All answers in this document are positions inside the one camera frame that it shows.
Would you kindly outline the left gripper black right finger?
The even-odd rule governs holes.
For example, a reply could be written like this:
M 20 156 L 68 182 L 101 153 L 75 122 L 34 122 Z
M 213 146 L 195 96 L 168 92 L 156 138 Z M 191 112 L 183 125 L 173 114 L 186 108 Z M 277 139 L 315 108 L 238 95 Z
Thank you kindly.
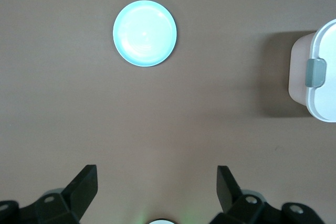
M 216 192 L 222 212 L 211 223 L 324 223 L 307 205 L 287 202 L 276 209 L 261 194 L 242 190 L 228 166 L 217 167 Z

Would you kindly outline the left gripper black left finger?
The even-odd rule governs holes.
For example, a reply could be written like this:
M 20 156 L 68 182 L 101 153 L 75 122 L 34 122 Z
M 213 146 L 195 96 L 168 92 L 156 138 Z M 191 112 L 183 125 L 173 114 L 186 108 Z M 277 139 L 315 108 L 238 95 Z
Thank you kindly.
M 86 165 L 61 192 L 47 193 L 29 206 L 1 201 L 1 223 L 79 223 L 97 192 L 97 166 Z

